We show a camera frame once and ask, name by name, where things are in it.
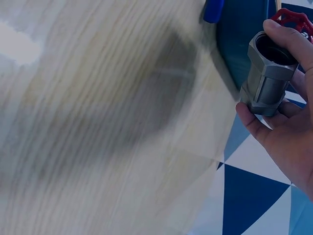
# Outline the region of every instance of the red valve handle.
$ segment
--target red valve handle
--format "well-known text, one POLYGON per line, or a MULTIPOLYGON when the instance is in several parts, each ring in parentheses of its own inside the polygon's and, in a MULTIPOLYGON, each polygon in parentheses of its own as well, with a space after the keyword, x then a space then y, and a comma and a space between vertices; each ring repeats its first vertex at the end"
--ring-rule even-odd
POLYGON ((296 23, 295 29, 300 33, 304 30, 309 36, 309 41, 313 43, 313 24, 304 13, 297 13, 289 11, 286 8, 282 8, 271 18, 280 25, 284 25, 289 22, 296 23))

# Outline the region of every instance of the wood grain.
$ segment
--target wood grain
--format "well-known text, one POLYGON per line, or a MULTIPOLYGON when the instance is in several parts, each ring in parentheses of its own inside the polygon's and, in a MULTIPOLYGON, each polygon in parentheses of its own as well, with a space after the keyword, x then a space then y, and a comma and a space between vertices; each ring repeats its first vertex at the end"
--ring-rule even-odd
POLYGON ((1 235, 188 232, 237 95, 203 4, 0 2, 1 235))

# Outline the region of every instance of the finger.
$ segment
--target finger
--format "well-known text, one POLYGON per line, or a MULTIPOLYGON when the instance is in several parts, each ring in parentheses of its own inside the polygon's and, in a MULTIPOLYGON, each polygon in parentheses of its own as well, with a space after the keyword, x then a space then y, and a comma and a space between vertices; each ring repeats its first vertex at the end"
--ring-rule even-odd
POLYGON ((261 123, 259 119, 257 119, 256 116, 249 111, 246 104, 238 103, 236 105, 236 111, 246 129, 261 145, 263 145, 263 147, 265 147, 265 140, 271 130, 261 123))
POLYGON ((313 45, 293 28, 282 27, 272 20, 263 23, 265 33, 279 46, 286 48, 305 71, 313 68, 313 45))
POLYGON ((304 73, 300 70, 297 70, 292 80, 290 81, 292 87, 298 92, 298 94, 306 101, 308 102, 308 95, 307 95, 307 89, 306 89, 306 82, 305 82, 305 76, 304 73))
POLYGON ((302 109, 298 105, 291 103, 288 100, 283 100, 283 102, 278 107, 278 111, 288 118, 299 114, 301 110, 302 109))
POLYGON ((263 119, 266 121, 266 123, 272 129, 275 129, 278 126, 283 125, 285 123, 285 121, 288 120, 288 117, 286 117, 285 115, 277 112, 277 114, 275 116, 272 116, 272 117, 263 116, 263 119))

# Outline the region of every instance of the blue triangle pattern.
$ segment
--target blue triangle pattern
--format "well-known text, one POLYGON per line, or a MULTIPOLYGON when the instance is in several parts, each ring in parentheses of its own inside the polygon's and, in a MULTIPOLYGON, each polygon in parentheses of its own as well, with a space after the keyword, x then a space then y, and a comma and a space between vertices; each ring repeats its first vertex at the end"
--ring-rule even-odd
POLYGON ((298 105, 301 108, 304 108, 306 106, 306 104, 300 103, 300 102, 292 100, 292 99, 287 99, 287 100, 289 100, 291 103, 294 103, 294 104, 298 105))
POLYGON ((225 164, 223 235, 241 235, 288 187, 225 164))
POLYGON ((236 115, 224 150, 224 162, 249 135, 250 133, 241 123, 239 116, 236 115))
POLYGON ((289 235, 311 235, 313 231, 313 204, 297 187, 291 187, 289 235))
POLYGON ((217 166, 217 169, 216 169, 216 170, 220 169, 220 167, 221 167, 222 165, 223 165, 223 163, 219 162, 219 165, 217 166))

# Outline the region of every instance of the hand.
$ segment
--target hand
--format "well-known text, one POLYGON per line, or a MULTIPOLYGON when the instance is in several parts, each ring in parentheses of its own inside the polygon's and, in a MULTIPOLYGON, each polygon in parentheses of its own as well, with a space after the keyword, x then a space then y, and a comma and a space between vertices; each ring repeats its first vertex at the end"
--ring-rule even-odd
POLYGON ((305 99, 301 109, 283 101, 279 112, 264 117, 269 129, 244 103, 236 106, 239 118, 253 137, 266 149, 284 174, 313 201, 313 45, 295 29, 282 27, 272 20, 263 24, 266 34, 286 48, 306 71, 297 71, 291 81, 305 99))

